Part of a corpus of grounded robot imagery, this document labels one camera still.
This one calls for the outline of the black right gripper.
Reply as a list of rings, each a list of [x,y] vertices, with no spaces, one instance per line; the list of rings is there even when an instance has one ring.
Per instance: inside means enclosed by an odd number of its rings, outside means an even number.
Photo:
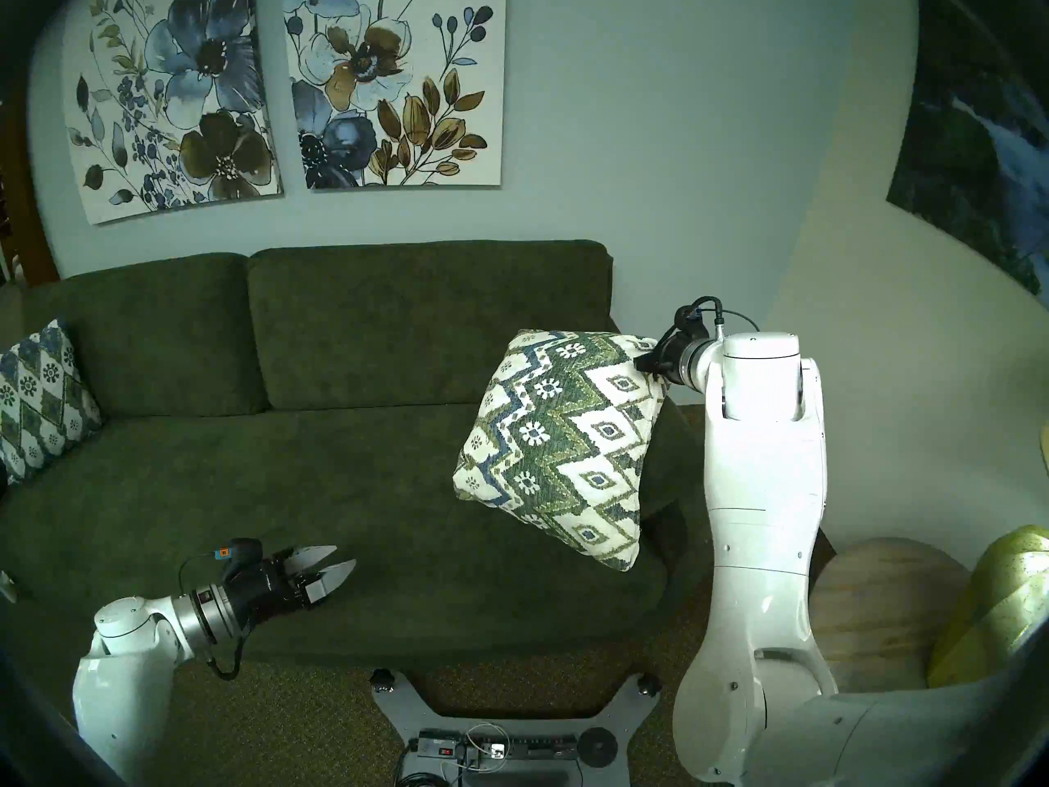
[[[663,336],[652,349],[637,356],[636,369],[678,386],[694,386],[690,365],[695,350],[697,337]]]

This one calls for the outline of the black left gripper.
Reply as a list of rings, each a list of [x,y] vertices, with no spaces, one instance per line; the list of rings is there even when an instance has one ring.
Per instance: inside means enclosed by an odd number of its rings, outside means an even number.
[[[350,559],[311,570],[336,550],[336,545],[291,547],[273,558],[224,571],[224,598],[236,625],[260,626],[326,600],[345,583],[357,563]]]

